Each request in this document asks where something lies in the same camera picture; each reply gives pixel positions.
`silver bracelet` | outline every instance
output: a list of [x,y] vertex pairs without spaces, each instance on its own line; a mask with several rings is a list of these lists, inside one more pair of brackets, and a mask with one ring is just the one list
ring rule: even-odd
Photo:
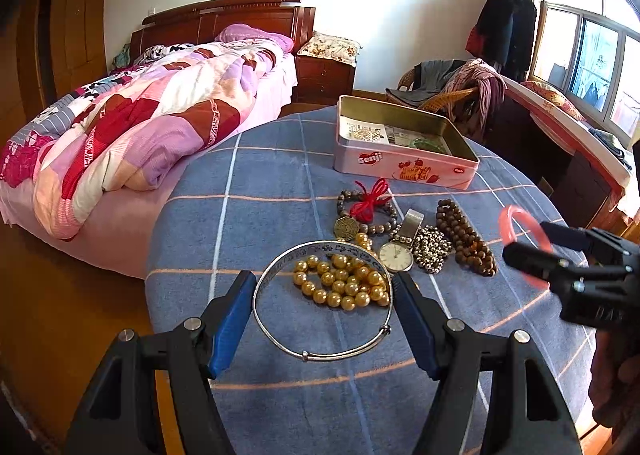
[[[339,254],[339,255],[347,255],[349,257],[360,258],[372,265],[379,273],[382,273],[385,281],[388,284],[388,294],[389,294],[389,307],[386,312],[385,322],[381,325],[378,333],[370,339],[368,342],[364,343],[359,347],[355,347],[354,349],[350,349],[344,352],[338,352],[335,354],[316,354],[308,351],[302,351],[301,353],[294,352],[287,347],[285,347],[282,343],[280,343],[276,338],[271,335],[271,333],[264,326],[262,321],[260,320],[260,316],[258,316],[258,294],[260,294],[260,289],[263,285],[267,285],[276,275],[279,273],[285,265],[290,263],[293,260],[297,260],[299,258],[306,258],[309,255],[330,255],[330,254]],[[288,354],[289,356],[293,356],[294,358],[302,359],[302,361],[339,361],[340,359],[348,359],[353,358],[354,356],[358,356],[371,350],[373,347],[378,345],[383,338],[391,332],[391,327],[389,325],[389,321],[391,320],[391,313],[394,307],[394,291],[391,286],[391,277],[387,272],[386,268],[379,260],[375,257],[371,256],[370,252],[366,249],[358,245],[348,244],[347,242],[338,242],[338,241],[317,241],[317,242],[307,242],[306,244],[300,244],[296,247],[285,251],[278,257],[276,257],[270,265],[265,269],[262,276],[258,280],[257,285],[255,286],[254,291],[254,299],[253,299],[253,307],[254,307],[254,317],[258,322],[258,327],[264,332],[264,335],[267,336],[271,343],[277,346],[281,351]]]

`red string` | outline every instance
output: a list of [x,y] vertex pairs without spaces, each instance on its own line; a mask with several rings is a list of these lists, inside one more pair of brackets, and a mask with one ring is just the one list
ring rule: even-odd
[[384,195],[386,191],[389,189],[389,184],[386,183],[382,177],[376,180],[376,183],[373,184],[371,188],[371,193],[367,193],[366,187],[363,184],[356,181],[356,184],[362,188],[364,192],[364,198],[361,202],[356,202],[349,211],[350,216],[355,218],[358,222],[362,222],[363,224],[370,224],[373,222],[373,209],[375,206],[382,206],[388,200],[391,200],[391,197],[386,197],[384,199],[379,198],[381,195]]

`pink bangle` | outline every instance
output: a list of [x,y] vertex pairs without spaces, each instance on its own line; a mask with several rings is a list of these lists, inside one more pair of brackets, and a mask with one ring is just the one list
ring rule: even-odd
[[[548,253],[553,252],[548,236],[535,218],[533,218],[533,216],[531,216],[530,213],[527,213],[524,209],[513,205],[506,206],[500,212],[500,216],[498,217],[498,226],[500,228],[500,236],[502,238],[503,245],[509,245],[511,242],[516,241],[516,233],[513,231],[512,218],[515,218],[519,223],[524,225],[526,228],[529,228],[529,231],[538,241],[538,247],[540,249]],[[543,281],[540,278],[535,278],[531,275],[523,276],[525,280],[527,280],[527,282],[536,289],[545,290],[549,288],[548,282]]]

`blue plaid tablecloth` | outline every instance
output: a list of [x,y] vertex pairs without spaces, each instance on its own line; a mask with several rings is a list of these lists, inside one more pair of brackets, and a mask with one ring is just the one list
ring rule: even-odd
[[[333,169],[335,107],[284,117],[224,142],[185,171],[156,224],[146,297],[156,331],[199,315],[225,294],[241,269],[257,274],[282,251],[333,238],[335,197],[371,177]],[[538,220],[561,222],[558,210],[503,159],[471,142],[480,166],[466,191],[390,181],[399,212],[413,208],[434,224],[438,200],[451,198],[498,259],[493,278],[463,271],[449,258],[436,276],[414,267],[423,295],[478,331],[525,329],[538,344],[574,419],[587,397],[593,331],[562,322],[548,291],[530,287],[501,260],[497,218],[517,204]],[[519,240],[529,240],[521,229]],[[375,245],[383,239],[375,239]],[[574,251],[562,254],[576,262]],[[335,352],[364,343],[383,322],[377,306],[353,313],[318,308],[278,276],[264,292],[261,316],[288,347]],[[436,383],[415,365],[397,317],[377,348],[336,363],[302,363],[284,355],[253,318],[231,367],[213,385],[220,415],[239,455],[411,453]],[[490,396],[481,374],[466,453],[479,451]]]

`screw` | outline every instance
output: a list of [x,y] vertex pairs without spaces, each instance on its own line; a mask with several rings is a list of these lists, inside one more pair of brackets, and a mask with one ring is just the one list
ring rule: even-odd
[[133,336],[135,336],[136,333],[133,332],[132,329],[124,329],[122,331],[120,331],[120,334],[118,334],[118,339],[120,341],[122,341],[123,343],[126,343],[127,341],[130,341],[133,339]]
[[200,318],[187,318],[184,323],[184,328],[187,330],[198,330],[202,326],[202,321]]
[[516,330],[513,333],[513,337],[518,343],[529,343],[529,340],[531,339],[531,336],[529,336],[529,333],[524,330]]
[[460,330],[464,330],[465,323],[458,318],[452,318],[447,321],[447,327],[449,327],[449,330],[453,330],[453,332],[460,332]]

